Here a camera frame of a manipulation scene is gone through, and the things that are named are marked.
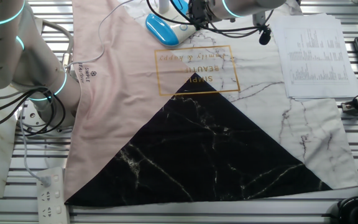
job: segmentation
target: metal rail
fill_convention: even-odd
[[[32,0],[37,17],[73,32],[71,1]],[[302,0],[306,15],[325,12],[342,21],[347,51],[358,78],[358,58],[353,40],[358,37],[358,4],[351,0]],[[68,45],[63,34],[46,27],[49,47],[62,57]],[[337,100],[338,106],[346,100]],[[358,168],[358,117],[342,114],[342,121]],[[65,166],[70,133],[54,138],[32,138],[29,167],[42,170]],[[0,198],[0,223],[38,223],[35,179],[24,170],[24,148],[17,137],[4,198]],[[338,201],[358,195],[358,188],[267,198],[248,202],[149,205],[131,208],[71,208],[72,223],[329,223],[328,211]]]

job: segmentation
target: electrical outlet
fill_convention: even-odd
[[[50,176],[51,184],[45,187],[37,180],[38,216],[40,224],[70,224],[68,208],[63,198],[63,169],[55,167],[41,170],[39,177]]]

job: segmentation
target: black triangle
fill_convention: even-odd
[[[215,89],[188,81],[178,93],[192,91]],[[238,201],[320,190],[330,188],[212,93],[172,97],[67,204]]]

